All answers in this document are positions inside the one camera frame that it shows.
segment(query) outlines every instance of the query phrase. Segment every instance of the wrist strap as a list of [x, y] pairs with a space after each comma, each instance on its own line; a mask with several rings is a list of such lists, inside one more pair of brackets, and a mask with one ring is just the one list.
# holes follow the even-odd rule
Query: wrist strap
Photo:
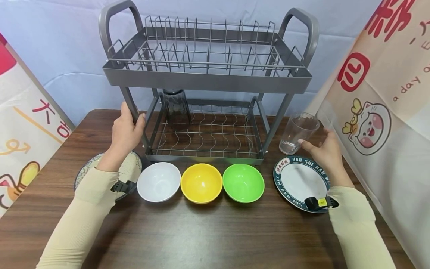
[[321, 199], [316, 199], [315, 197], [309, 197], [304, 200], [304, 203], [306, 204], [307, 208], [310, 211], [318, 211], [322, 208], [327, 208], [327, 207], [335, 208], [339, 206], [339, 203], [335, 199], [331, 198], [330, 196], [327, 196]]
[[111, 188], [113, 192], [125, 192], [127, 194], [132, 193], [136, 189], [137, 185], [133, 181], [128, 180], [126, 183], [118, 180], [115, 185]]

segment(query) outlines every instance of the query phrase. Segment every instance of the beige sleeve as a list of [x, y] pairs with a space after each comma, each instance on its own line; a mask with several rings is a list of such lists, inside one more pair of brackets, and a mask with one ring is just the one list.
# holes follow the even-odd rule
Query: beige sleeve
[[37, 269], [81, 268], [104, 217], [115, 205], [117, 193], [111, 188], [118, 178], [118, 173], [95, 168], [88, 171], [54, 229]]
[[339, 203], [329, 214], [348, 269], [395, 268], [366, 197], [348, 187], [332, 187], [329, 196]]

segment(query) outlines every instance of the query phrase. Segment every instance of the green bowl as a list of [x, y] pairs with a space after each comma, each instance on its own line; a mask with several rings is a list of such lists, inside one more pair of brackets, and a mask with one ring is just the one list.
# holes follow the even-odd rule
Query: green bowl
[[264, 192], [264, 180], [260, 172], [247, 164], [230, 165], [222, 176], [225, 192], [239, 203], [257, 201]]

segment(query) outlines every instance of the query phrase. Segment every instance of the bowl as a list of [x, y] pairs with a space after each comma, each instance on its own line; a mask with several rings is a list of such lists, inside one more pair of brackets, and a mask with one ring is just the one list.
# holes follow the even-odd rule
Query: bowl
[[170, 163], [160, 162], [148, 166], [137, 181], [139, 195], [148, 202], [169, 200], [178, 190], [181, 172]]
[[210, 203], [222, 190], [221, 173], [209, 164], [191, 165], [182, 174], [181, 190], [193, 203]]
[[247, 164], [230, 165], [224, 172], [224, 190], [239, 203], [257, 201], [264, 192], [264, 180], [260, 172]]

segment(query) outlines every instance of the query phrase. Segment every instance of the clear plastic cup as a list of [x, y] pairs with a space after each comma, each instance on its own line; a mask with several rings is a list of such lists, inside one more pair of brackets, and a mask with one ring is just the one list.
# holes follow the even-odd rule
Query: clear plastic cup
[[287, 155], [293, 155], [300, 148], [299, 139], [308, 140], [319, 128], [319, 120], [306, 112], [291, 115], [282, 135], [279, 149]]

